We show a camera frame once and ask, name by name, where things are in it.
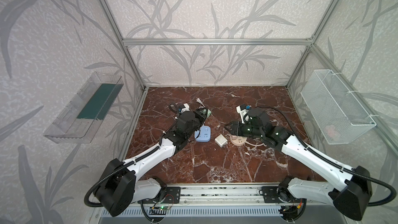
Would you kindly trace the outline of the green plug adapter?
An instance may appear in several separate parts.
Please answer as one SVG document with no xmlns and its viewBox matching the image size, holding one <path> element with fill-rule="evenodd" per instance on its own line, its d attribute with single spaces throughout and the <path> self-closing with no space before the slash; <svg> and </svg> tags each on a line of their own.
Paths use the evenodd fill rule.
<svg viewBox="0 0 398 224">
<path fill-rule="evenodd" d="M 206 116 L 206 118 L 209 118 L 211 116 L 211 111 L 209 109 L 202 110 L 202 113 Z"/>
</svg>

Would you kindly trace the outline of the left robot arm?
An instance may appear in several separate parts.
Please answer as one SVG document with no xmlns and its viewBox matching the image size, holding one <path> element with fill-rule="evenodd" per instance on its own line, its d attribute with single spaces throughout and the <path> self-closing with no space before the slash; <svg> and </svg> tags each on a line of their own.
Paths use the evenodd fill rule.
<svg viewBox="0 0 398 224">
<path fill-rule="evenodd" d="M 162 161 L 176 155 L 189 143 L 191 136 L 204 125 L 211 111 L 200 107 L 194 111 L 177 110 L 172 126 L 159 141 L 142 153 L 108 163 L 102 176 L 85 194 L 88 207 L 103 207 L 112 217 L 120 215 L 134 202 L 160 198 L 166 184 L 158 178 L 141 178 Z"/>
</svg>

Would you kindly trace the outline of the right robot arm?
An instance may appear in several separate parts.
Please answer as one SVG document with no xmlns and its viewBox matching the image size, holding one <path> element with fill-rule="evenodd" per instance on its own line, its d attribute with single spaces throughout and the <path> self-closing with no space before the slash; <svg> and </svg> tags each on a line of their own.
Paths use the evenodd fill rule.
<svg viewBox="0 0 398 224">
<path fill-rule="evenodd" d="M 390 203 L 397 191 L 388 183 L 372 178 L 364 167 L 352 168 L 328 157 L 302 141 L 295 129 L 273 125 L 266 112 L 267 106 L 240 105 L 240 120 L 225 125 L 233 136 L 259 139 L 266 146 L 290 156 L 326 181 L 324 183 L 288 176 L 279 185 L 282 201 L 293 199 L 315 200 L 334 206 L 344 216 L 361 221 L 367 207 Z"/>
</svg>

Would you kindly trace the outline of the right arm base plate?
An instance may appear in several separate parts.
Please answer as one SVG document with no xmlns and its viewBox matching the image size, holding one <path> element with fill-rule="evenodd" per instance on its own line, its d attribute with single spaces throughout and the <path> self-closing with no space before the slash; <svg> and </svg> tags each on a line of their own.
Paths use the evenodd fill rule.
<svg viewBox="0 0 398 224">
<path fill-rule="evenodd" d="M 259 190 L 259 194 L 263 197 L 265 203 L 281 203 L 293 205 L 298 205 L 302 203 L 302 199 L 294 198 L 287 189 L 279 186 L 263 186 Z"/>
</svg>

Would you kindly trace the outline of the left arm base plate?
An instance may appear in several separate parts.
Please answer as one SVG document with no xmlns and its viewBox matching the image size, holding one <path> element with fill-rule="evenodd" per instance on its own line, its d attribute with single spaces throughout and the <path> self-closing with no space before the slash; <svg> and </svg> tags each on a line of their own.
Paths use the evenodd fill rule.
<svg viewBox="0 0 398 224">
<path fill-rule="evenodd" d="M 145 199 L 144 204 L 177 204 L 181 197 L 181 187 L 166 187 L 160 190 L 158 195 L 153 199 Z"/>
</svg>

